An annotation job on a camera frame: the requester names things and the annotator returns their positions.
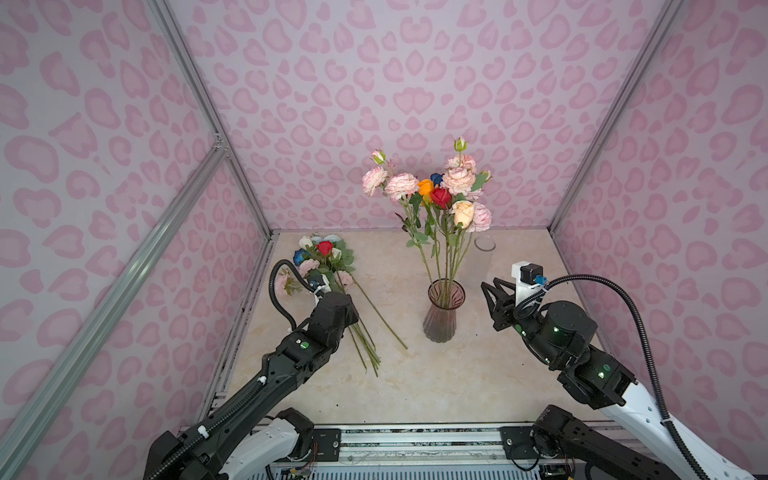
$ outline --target pink glass vase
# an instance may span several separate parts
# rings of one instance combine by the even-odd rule
[[[441,278],[432,282],[427,290],[432,305],[424,317],[424,334],[433,342],[444,343],[456,333],[456,309],[464,304],[464,288],[454,281],[448,290],[448,279]]]

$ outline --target pink leopard print wall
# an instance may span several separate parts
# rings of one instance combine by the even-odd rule
[[[555,237],[645,320],[670,411],[768,473],[765,2],[695,0]],[[646,376],[618,296],[583,285],[622,362]]]
[[[140,478],[194,420],[261,244],[222,165],[20,478]]]
[[[395,227],[381,147],[464,135],[497,226],[547,225],[661,0],[173,0],[271,227]]]
[[[0,435],[212,144],[147,15],[0,5]]]

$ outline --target pink peony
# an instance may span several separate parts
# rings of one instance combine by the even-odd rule
[[[475,174],[464,167],[449,168],[442,176],[442,187],[451,195],[468,194],[475,184]]]
[[[419,181],[411,174],[395,175],[389,180],[389,183],[387,183],[386,188],[384,189],[384,193],[389,195],[389,199],[393,202],[418,191]]]
[[[478,173],[478,168],[475,163],[475,159],[472,158],[472,155],[462,155],[462,162],[458,162],[458,155],[455,155],[454,157],[451,157],[448,159],[448,163],[445,164],[445,168],[458,168],[462,167],[466,170],[471,171],[473,174]]]
[[[472,215],[472,223],[468,232],[485,232],[491,228],[491,211],[483,204],[475,203],[475,213]]]
[[[288,283],[288,275],[286,273],[281,272],[275,279],[275,294],[277,296],[286,298],[289,295],[288,290],[286,290],[287,283]]]
[[[479,189],[479,190],[475,190],[474,192],[468,192],[467,194],[465,194],[465,197],[467,197],[467,200],[471,200],[474,202],[474,201],[477,201],[477,199],[479,199],[482,194],[483,194],[482,189]]]
[[[373,191],[386,180],[388,175],[381,167],[372,168],[362,176],[362,191],[369,197],[373,197]]]
[[[301,275],[301,277],[304,278],[310,272],[310,270],[314,270],[318,266],[320,266],[320,262],[318,262],[317,260],[314,260],[312,258],[310,258],[309,260],[304,260],[299,265],[299,275]]]
[[[349,275],[349,272],[345,272],[344,270],[339,270],[336,272],[336,280],[341,282],[344,286],[350,286],[353,284],[352,275]]]

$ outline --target marble tabletop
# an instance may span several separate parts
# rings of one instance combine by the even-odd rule
[[[511,265],[527,260],[542,265],[545,275],[566,274],[546,230],[489,230],[496,243],[487,280],[509,279]],[[293,257],[301,233],[280,234],[270,259]],[[294,407],[315,423],[433,423],[527,422],[536,420],[548,404],[568,410],[582,420],[605,417],[575,402],[550,372],[525,348],[513,329],[493,330],[485,298],[477,286],[466,287],[466,301],[457,312],[456,334],[447,343],[434,343],[422,331],[429,309],[429,278],[416,248],[406,248],[402,231],[345,232],[340,236],[355,251],[355,278],[366,289],[389,324],[408,346],[404,349],[386,329],[365,297],[351,287],[355,305],[382,359],[379,377],[363,369],[349,334],[320,371],[274,410]],[[274,351],[289,325],[260,290],[247,334],[240,344],[230,378],[232,395],[259,372],[261,357]],[[568,283],[553,289],[547,301],[581,304]],[[282,300],[297,322],[314,306],[309,293]],[[593,341],[598,348],[597,339]]]

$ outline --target red rose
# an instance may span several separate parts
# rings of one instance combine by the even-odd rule
[[[445,188],[436,188],[432,191],[432,201],[443,210],[451,205],[451,194]]]
[[[323,254],[324,257],[327,257],[328,254],[331,253],[331,250],[333,250],[333,243],[330,243],[328,240],[320,242],[317,244],[317,249]]]

